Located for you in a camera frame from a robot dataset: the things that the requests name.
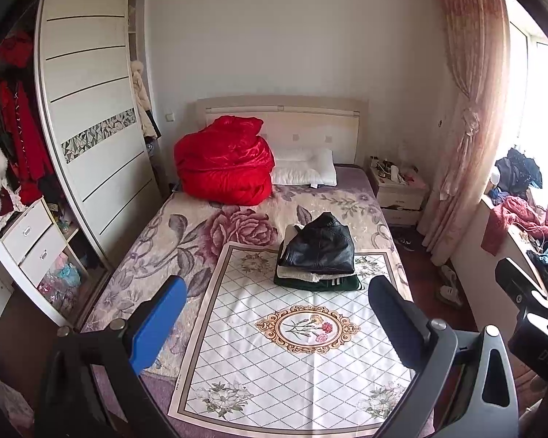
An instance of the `pink curtain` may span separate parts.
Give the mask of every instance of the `pink curtain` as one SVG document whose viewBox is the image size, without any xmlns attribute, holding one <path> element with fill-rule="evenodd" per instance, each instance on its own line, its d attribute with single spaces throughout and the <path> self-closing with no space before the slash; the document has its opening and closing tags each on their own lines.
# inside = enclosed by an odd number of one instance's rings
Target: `pink curtain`
<svg viewBox="0 0 548 438">
<path fill-rule="evenodd" d="M 503 124 L 510 49 L 505 0 L 441 1 L 459 99 L 418 224 L 435 265 L 454 252 L 486 187 Z"/>
</svg>

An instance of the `headboard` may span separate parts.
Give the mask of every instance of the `headboard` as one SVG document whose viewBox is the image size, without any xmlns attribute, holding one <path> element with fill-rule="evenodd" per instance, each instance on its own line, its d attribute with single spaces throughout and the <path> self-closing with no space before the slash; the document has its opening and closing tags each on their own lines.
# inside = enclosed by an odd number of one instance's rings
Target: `headboard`
<svg viewBox="0 0 548 438">
<path fill-rule="evenodd" d="M 197 100 L 197 122 L 222 115 L 255 116 L 260 135 L 276 147 L 326 147 L 335 163 L 355 163 L 359 125 L 367 102 L 310 96 L 234 96 Z"/>
</svg>

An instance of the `beige coat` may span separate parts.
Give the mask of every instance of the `beige coat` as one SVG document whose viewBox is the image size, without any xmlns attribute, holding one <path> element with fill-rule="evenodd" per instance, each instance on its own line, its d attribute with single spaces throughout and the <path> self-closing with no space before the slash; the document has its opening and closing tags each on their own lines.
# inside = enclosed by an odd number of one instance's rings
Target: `beige coat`
<svg viewBox="0 0 548 438">
<path fill-rule="evenodd" d="M 136 104 L 138 105 L 138 114 L 140 115 L 140 122 L 142 124 L 142 133 L 145 137 L 157 138 L 156 130 L 154 130 L 154 126 L 146 113 L 146 110 L 150 110 L 151 106 L 148 94 L 146 93 L 146 88 L 144 87 L 144 82 L 142 81 L 144 66 L 140 61 L 132 61 L 132 63 L 130 63 L 130 68 L 132 69 L 132 87 L 136 95 Z"/>
</svg>

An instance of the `red satin bedding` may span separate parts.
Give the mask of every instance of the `red satin bedding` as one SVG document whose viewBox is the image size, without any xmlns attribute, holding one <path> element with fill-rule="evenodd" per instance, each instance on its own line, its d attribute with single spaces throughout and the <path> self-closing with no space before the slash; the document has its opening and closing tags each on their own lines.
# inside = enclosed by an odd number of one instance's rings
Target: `red satin bedding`
<svg viewBox="0 0 548 438">
<path fill-rule="evenodd" d="M 255 117 L 223 115 L 176 142 L 173 155 L 184 192 L 232 205 L 257 205 L 270 196 L 274 157 L 258 136 L 262 124 Z"/>
</svg>

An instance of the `stack of folded clothes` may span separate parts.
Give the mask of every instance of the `stack of folded clothes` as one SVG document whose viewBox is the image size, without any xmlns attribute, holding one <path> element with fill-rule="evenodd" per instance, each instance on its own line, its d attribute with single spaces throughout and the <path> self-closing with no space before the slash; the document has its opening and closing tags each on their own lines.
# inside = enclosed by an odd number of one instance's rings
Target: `stack of folded clothes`
<svg viewBox="0 0 548 438">
<path fill-rule="evenodd" d="M 305 226 L 286 228 L 274 283 L 309 291 L 363 289 L 355 275 L 354 254 L 348 226 L 323 212 Z"/>
</svg>

